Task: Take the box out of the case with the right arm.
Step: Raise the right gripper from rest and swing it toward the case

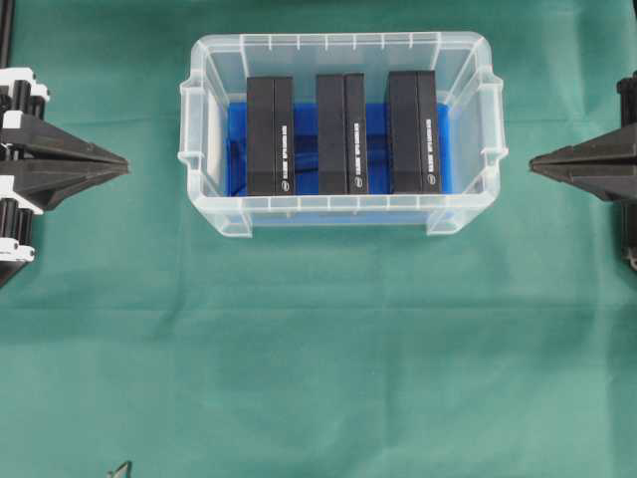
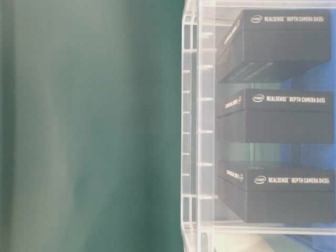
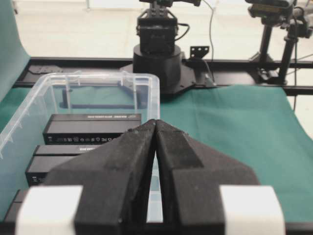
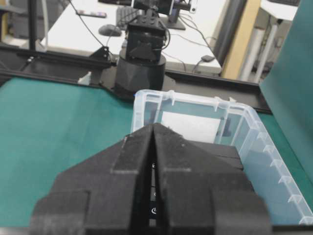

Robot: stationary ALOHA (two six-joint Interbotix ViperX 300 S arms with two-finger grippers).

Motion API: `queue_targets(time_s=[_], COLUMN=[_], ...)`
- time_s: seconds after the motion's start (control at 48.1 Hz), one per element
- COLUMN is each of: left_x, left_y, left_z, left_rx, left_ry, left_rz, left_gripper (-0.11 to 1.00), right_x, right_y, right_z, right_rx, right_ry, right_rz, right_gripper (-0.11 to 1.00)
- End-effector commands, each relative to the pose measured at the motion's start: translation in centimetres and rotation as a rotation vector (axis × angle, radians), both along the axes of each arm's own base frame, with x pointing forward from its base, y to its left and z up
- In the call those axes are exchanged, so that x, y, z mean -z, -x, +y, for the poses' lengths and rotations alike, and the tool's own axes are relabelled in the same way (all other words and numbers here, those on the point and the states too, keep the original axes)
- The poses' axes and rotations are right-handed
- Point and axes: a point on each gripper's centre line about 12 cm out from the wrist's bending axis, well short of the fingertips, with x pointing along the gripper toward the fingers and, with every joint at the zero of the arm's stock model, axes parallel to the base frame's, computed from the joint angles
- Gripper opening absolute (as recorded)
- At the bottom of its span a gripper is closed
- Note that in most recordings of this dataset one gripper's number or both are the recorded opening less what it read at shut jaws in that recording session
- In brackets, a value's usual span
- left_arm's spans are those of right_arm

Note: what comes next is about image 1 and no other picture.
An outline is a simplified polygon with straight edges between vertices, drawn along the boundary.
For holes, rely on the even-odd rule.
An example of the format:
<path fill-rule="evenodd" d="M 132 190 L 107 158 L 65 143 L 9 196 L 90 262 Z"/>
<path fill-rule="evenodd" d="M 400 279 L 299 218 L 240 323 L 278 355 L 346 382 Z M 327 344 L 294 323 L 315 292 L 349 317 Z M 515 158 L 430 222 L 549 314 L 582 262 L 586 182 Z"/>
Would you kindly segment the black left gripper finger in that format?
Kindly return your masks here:
<path fill-rule="evenodd" d="M 123 157 L 20 111 L 3 115 L 1 142 L 38 158 L 62 157 L 128 166 Z"/>
<path fill-rule="evenodd" d="M 1 198 L 40 215 L 86 189 L 128 174 L 126 165 L 2 165 Z"/>

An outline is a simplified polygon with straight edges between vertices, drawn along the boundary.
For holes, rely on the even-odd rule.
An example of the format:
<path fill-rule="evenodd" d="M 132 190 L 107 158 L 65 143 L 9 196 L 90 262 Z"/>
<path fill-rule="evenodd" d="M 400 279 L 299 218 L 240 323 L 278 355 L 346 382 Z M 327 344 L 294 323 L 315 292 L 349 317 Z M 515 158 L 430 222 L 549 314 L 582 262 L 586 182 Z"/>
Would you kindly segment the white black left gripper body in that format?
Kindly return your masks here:
<path fill-rule="evenodd" d="M 42 119 L 49 91 L 35 79 L 29 68 L 1 70 L 1 126 L 18 128 L 21 116 Z M 1 263 L 30 264 L 35 259 L 32 246 L 33 219 L 44 210 L 15 191 L 15 172 L 1 173 Z"/>

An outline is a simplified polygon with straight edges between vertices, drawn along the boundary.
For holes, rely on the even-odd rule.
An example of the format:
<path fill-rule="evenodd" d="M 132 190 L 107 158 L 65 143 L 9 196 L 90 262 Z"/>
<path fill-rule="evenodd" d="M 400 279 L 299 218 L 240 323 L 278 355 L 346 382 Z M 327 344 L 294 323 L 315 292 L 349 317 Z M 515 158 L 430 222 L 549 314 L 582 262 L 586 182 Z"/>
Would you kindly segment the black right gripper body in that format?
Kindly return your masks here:
<path fill-rule="evenodd" d="M 636 169 L 636 73 L 619 81 L 617 92 L 621 109 L 620 139 L 625 151 L 622 161 Z M 623 259 L 636 271 L 636 172 L 633 176 L 621 206 L 621 242 Z"/>

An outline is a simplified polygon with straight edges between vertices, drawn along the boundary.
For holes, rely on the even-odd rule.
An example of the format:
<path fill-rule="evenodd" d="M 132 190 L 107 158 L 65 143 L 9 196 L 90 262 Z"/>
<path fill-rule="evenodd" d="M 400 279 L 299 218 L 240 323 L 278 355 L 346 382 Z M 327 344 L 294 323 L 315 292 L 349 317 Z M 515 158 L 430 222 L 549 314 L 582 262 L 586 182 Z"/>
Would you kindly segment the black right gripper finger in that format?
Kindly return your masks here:
<path fill-rule="evenodd" d="M 596 172 L 578 173 L 568 169 L 534 169 L 540 174 L 558 182 L 563 182 L 584 190 L 602 201 L 620 202 L 636 200 L 635 174 L 605 174 Z"/>
<path fill-rule="evenodd" d="M 585 142 L 539 155 L 530 161 L 530 169 L 563 164 L 628 163 L 635 159 L 636 127 L 625 126 Z"/>

